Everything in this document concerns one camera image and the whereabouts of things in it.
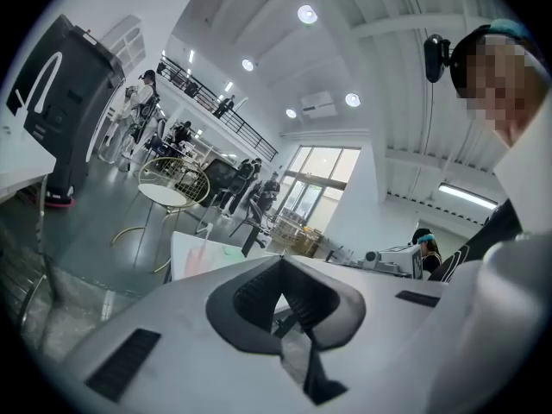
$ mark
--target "person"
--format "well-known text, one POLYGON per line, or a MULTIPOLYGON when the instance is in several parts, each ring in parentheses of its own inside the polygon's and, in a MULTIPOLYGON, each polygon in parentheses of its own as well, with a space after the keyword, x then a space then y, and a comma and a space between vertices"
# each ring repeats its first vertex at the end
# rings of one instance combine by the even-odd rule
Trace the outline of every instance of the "person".
POLYGON ((238 204, 240 203, 243 196, 248 191, 251 183, 257 178, 259 178, 261 165, 262 165, 262 160, 260 158, 256 158, 255 160, 246 159, 241 162, 241 164, 238 167, 238 171, 235 178, 236 178, 236 181, 240 182, 240 185, 243 185, 243 187, 232 198, 232 202, 230 203, 227 213, 223 211, 228 201, 232 197, 232 195, 228 193, 224 195, 221 203, 218 206, 219 210, 223 212, 224 217, 230 217, 231 215, 234 215, 235 209, 237 209, 238 204))
POLYGON ((154 112, 150 116, 149 120, 146 120, 144 129, 138 132, 139 141, 135 146, 131 146, 130 152, 122 152, 122 156, 128 160, 132 160, 133 154, 140 151, 144 145, 152 139, 155 134, 159 134, 160 125, 165 121, 165 117, 161 114, 161 109, 158 106, 154 106, 154 112))
POLYGON ((174 137, 172 139, 173 144, 181 144, 189 142, 191 140, 191 122, 186 121, 184 124, 182 124, 181 127, 178 127, 174 130, 174 137))
POLYGON ((549 201, 552 186, 550 72, 529 31, 502 19, 475 29, 456 45, 450 75, 468 111, 509 148, 494 169, 509 199, 431 274, 439 281, 449 281, 460 264, 482 259, 497 242, 552 222, 552 209, 535 205, 549 201))
POLYGON ((274 201, 278 198, 278 176, 277 172, 273 172, 270 179, 258 190, 259 198, 257 199, 257 205, 263 213, 268 212, 273 206, 274 201))
POLYGON ((221 101, 216 110, 213 112, 213 115, 220 118, 226 113, 227 110, 232 109, 234 107, 234 98, 235 95, 232 95, 230 98, 224 98, 224 100, 221 101))
POLYGON ((132 139, 129 137, 129 131, 138 121, 142 109, 147 106, 147 103, 156 93, 155 72, 153 70, 150 69, 144 72, 141 79, 143 79, 144 85, 140 90, 135 86, 130 86, 125 91, 122 114, 114 121, 118 126, 111 137, 109 146, 104 147, 98 154, 98 158, 103 162, 115 163, 123 146, 128 144, 125 139, 132 139))
POLYGON ((412 236, 411 244, 420 246, 423 270, 433 273, 441 265, 439 247, 430 229, 417 229, 412 236))

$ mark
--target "gold wire chair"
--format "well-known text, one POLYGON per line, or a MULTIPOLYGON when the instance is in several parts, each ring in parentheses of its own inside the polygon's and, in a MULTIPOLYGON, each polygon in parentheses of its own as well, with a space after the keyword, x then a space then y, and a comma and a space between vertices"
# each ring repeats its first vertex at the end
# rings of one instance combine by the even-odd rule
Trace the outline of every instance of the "gold wire chair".
MULTIPOLYGON (((123 217, 124 221, 135 200, 142 194, 151 201, 146 223, 143 227, 128 227, 120 231, 115 235, 110 245, 113 245, 121 235, 129 231, 144 230, 141 235, 138 249, 136 250, 135 267, 154 204, 158 204, 167 210, 167 215, 163 218, 163 224, 170 216, 169 211, 171 213, 177 213, 174 223, 174 230, 176 230, 179 223, 180 211, 203 201, 209 194, 209 190, 209 179, 195 164, 180 158, 157 158, 155 160, 150 160, 140 170, 138 175, 138 192, 123 217)), ((157 244, 157 253, 155 254, 156 260, 159 254, 159 248, 160 240, 157 244)), ((154 273, 168 266, 170 261, 171 258, 169 257, 167 262, 154 270, 154 273)))

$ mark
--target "fluorescent light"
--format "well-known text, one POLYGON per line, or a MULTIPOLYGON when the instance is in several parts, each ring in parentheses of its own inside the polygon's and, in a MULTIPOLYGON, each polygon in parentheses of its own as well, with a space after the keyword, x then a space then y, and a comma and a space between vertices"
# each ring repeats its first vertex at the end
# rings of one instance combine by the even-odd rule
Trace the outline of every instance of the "fluorescent light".
POLYGON ((253 63, 251 62, 251 60, 245 59, 244 61, 241 62, 241 65, 246 71, 249 71, 249 72, 253 71, 253 63))
POLYGON ((308 4, 304 4, 299 8, 297 16, 301 22, 306 24, 312 24, 318 20, 317 13, 308 4))
POLYGON ((458 187, 454 187, 452 185, 441 184, 439 185, 439 191, 448 193, 449 195, 453 195, 458 198, 466 199, 467 201, 470 201, 471 203, 477 205, 481 205, 486 209, 494 210, 499 206, 497 203, 494 203, 489 199, 485 199, 483 197, 470 193, 469 191, 459 189, 458 187))
POLYGON ((348 93, 345 96, 345 103, 347 103, 351 107, 356 107, 361 105, 361 98, 355 93, 348 93))

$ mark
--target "black slot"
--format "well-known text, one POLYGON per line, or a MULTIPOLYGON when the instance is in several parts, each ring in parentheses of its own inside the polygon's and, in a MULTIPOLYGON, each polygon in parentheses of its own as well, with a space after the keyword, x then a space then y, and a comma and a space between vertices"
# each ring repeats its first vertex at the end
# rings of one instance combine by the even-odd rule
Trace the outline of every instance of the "black slot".
POLYGON ((86 381, 95 392, 116 402, 154 349, 161 334, 137 329, 86 381))
POLYGON ((412 302, 413 304, 420 304, 425 307, 431 308, 435 308, 436 305, 439 304, 439 300, 441 299, 436 298, 435 296, 429 296, 427 294, 409 292, 407 290, 403 290, 397 296, 395 296, 395 298, 403 299, 408 302, 412 302))

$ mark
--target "large window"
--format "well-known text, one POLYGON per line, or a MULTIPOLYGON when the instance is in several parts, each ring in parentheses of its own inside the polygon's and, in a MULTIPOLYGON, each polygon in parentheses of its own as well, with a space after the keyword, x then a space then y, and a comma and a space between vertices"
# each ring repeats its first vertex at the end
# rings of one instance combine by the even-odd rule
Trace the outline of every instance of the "large window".
POLYGON ((274 208, 321 232, 336 211, 360 149, 301 147, 289 165, 274 208))

